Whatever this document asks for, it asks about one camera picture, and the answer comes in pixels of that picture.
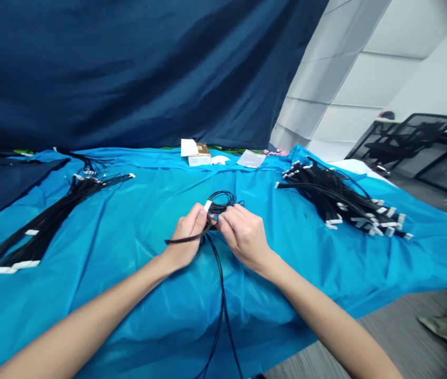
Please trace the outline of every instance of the small box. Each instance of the small box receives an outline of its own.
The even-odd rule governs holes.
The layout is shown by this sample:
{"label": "small box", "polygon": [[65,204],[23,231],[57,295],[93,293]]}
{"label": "small box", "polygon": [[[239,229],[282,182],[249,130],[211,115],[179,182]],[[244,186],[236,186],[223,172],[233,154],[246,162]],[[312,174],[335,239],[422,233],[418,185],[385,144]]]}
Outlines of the small box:
{"label": "small box", "polygon": [[197,144],[198,154],[189,155],[188,156],[188,164],[191,167],[201,166],[201,165],[211,165],[211,153],[207,148],[206,144],[198,143]]}

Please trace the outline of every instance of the office chair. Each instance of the office chair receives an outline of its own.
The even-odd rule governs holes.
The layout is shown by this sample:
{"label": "office chair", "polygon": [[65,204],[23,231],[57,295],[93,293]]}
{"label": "office chair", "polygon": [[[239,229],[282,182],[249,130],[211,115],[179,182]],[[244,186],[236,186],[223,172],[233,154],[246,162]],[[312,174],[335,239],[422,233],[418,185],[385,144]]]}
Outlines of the office chair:
{"label": "office chair", "polygon": [[[365,144],[369,150],[363,156],[376,159],[371,168],[390,171],[406,158],[415,157],[424,148],[432,147],[435,140],[447,130],[447,116],[430,113],[413,113],[391,134],[380,136],[375,142]],[[390,171],[383,167],[396,163]]]}

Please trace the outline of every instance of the blue plastic sheet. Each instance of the blue plastic sheet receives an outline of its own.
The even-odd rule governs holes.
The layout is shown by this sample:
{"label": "blue plastic sheet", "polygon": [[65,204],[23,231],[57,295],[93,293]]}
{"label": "blue plastic sheet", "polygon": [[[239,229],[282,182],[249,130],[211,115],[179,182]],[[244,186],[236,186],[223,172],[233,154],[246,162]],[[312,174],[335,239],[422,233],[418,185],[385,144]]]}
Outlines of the blue plastic sheet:
{"label": "blue plastic sheet", "polygon": [[[219,190],[233,192],[264,219],[267,239],[302,276],[354,317],[409,292],[447,287],[447,215],[386,182],[349,173],[375,198],[406,213],[410,241],[369,237],[342,224],[327,229],[314,206],[294,189],[275,189],[281,171],[307,151],[267,157],[260,168],[189,167],[179,149],[101,148],[88,154],[116,158],[108,173],[135,179],[79,205],[55,236],[41,265],[0,275],[0,365],[14,353],[165,248],[177,219]],[[63,156],[45,151],[36,159]],[[72,160],[0,212],[0,242],[57,201]],[[220,241],[232,332],[243,374],[250,377],[315,341],[281,293],[245,269]],[[78,374],[81,378],[194,378],[205,365],[220,310],[221,289],[211,248],[145,298]],[[237,377],[225,326],[208,377]]]}

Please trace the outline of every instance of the dark blue curtain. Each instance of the dark blue curtain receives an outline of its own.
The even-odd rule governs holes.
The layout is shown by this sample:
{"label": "dark blue curtain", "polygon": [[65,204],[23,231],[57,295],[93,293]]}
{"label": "dark blue curtain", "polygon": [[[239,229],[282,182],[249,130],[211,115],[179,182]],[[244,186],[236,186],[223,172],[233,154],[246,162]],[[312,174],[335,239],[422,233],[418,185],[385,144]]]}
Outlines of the dark blue curtain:
{"label": "dark blue curtain", "polygon": [[265,148],[327,0],[2,0],[0,147]]}

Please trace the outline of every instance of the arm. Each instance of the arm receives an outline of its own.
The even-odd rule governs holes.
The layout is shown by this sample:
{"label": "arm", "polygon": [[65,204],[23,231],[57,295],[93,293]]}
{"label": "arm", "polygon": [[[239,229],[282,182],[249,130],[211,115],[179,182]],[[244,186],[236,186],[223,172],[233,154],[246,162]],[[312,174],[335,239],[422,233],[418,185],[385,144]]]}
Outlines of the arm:
{"label": "arm", "polygon": [[352,378],[402,378],[381,346],[353,317],[270,249],[260,217],[236,204],[219,216],[218,228],[234,255],[280,289]]}
{"label": "arm", "polygon": [[[206,224],[201,204],[181,217],[172,239],[199,234]],[[156,286],[192,261],[199,240],[172,244],[139,271],[55,324],[0,367],[0,379],[73,377],[123,318]]]}

